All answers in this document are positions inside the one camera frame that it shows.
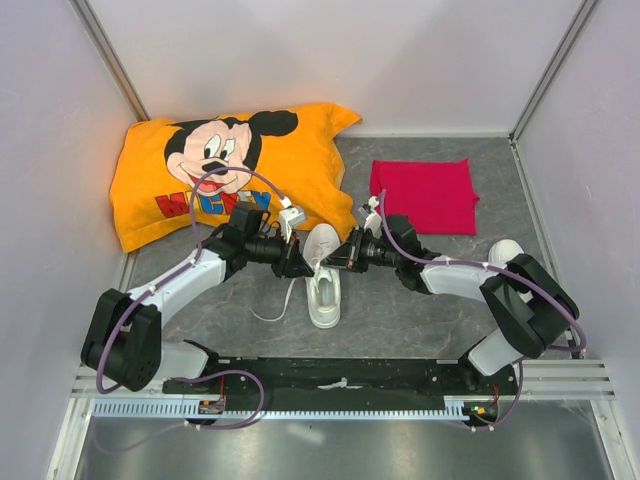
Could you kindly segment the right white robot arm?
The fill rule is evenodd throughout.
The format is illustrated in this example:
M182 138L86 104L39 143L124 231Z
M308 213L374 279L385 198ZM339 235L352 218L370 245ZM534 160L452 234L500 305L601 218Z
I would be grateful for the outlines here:
M460 386L473 394L489 387L503 367L539 358L579 318L575 302L532 256L518 251L485 263L452 259L424 248L403 215L388 216L379 236L352 229L321 265L357 273L390 267L411 291L486 304L497 328L467 351L468 362L457 371Z

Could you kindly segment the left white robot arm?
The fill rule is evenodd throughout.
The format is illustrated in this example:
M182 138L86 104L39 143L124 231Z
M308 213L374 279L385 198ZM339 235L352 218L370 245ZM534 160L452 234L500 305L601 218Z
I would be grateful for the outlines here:
M82 363L103 381L137 392L151 381L184 377L198 393L219 382L210 351L192 341L166 342L163 328L205 291L217 287L249 263L268 264L278 278L310 277L314 271L299 250L295 227L306 215L299 206L279 213L273 236L262 230L266 210L240 202L228 222L217 227L190 255L163 275L128 292L109 289L98 299L82 350Z

